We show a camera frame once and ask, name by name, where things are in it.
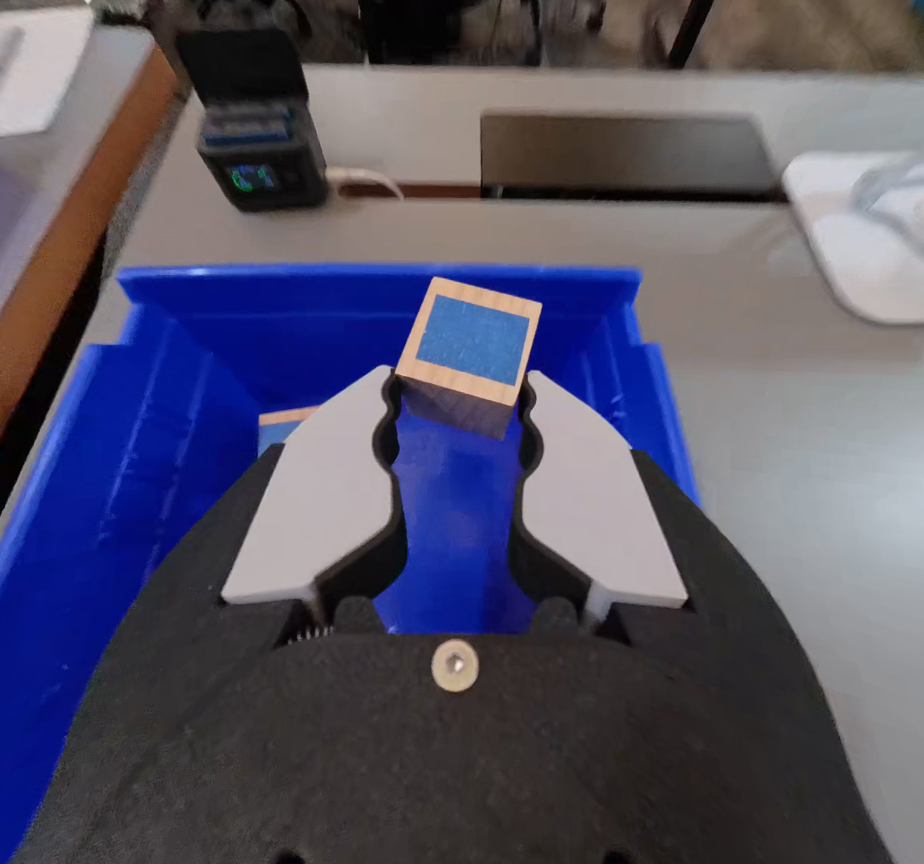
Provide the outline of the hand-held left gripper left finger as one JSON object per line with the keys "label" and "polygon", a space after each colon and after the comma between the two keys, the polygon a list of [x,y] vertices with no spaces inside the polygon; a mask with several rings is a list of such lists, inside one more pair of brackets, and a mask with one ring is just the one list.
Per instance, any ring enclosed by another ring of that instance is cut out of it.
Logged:
{"label": "hand-held left gripper left finger", "polygon": [[379,365],[284,441],[225,580],[226,604],[299,602],[331,623],[346,599],[373,600],[409,557],[394,464],[401,385]]}

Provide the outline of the wooden document stand white base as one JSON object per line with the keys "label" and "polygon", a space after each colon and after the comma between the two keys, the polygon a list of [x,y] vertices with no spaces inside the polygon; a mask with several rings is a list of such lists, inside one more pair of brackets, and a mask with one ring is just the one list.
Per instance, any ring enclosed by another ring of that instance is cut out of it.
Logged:
{"label": "wooden document stand white base", "polygon": [[805,153],[782,184],[838,302],[874,324],[922,325],[922,151]]}

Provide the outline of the blue striped wooden cube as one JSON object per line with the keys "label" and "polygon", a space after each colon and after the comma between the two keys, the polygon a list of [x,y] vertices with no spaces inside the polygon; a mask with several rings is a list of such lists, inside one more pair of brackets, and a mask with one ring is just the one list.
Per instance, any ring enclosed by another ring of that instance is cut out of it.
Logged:
{"label": "blue striped wooden cube", "polygon": [[542,304],[433,277],[396,367],[410,415],[502,441]]}
{"label": "blue striped wooden cube", "polygon": [[288,436],[318,408],[318,406],[309,406],[261,413],[258,419],[257,457],[262,456],[270,446],[285,442]]}

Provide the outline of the printed paper sheet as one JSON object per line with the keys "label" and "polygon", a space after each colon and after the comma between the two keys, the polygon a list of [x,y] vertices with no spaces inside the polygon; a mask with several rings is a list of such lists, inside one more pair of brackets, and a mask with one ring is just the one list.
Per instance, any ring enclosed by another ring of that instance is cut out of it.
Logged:
{"label": "printed paper sheet", "polygon": [[2,139],[40,133],[51,126],[94,23],[85,3],[2,12]]}

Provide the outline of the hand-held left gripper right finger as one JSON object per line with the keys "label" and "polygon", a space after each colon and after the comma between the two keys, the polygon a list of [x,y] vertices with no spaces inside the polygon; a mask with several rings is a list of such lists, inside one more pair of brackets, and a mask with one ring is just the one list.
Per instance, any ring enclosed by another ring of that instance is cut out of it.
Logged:
{"label": "hand-held left gripper right finger", "polygon": [[517,413],[509,572],[522,593],[568,601],[588,629],[617,604],[683,608],[687,587],[629,442],[539,371],[525,375]]}

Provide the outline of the blue plastic bin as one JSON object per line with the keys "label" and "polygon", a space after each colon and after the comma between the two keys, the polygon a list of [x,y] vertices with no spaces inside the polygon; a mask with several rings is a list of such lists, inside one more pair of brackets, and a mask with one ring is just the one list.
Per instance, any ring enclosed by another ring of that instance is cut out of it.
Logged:
{"label": "blue plastic bin", "polygon": [[433,277],[542,305],[539,370],[699,488],[639,268],[129,268],[119,339],[91,344],[2,532],[2,862],[29,829],[92,671],[141,587],[258,457],[258,416],[396,365]]}

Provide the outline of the black battery charger case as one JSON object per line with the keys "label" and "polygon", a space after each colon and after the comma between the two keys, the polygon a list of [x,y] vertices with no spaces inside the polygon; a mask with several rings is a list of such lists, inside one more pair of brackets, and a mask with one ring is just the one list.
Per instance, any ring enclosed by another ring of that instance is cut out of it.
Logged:
{"label": "black battery charger case", "polygon": [[314,208],[326,162],[299,51],[280,28],[180,33],[182,66],[203,107],[196,151],[237,211]]}

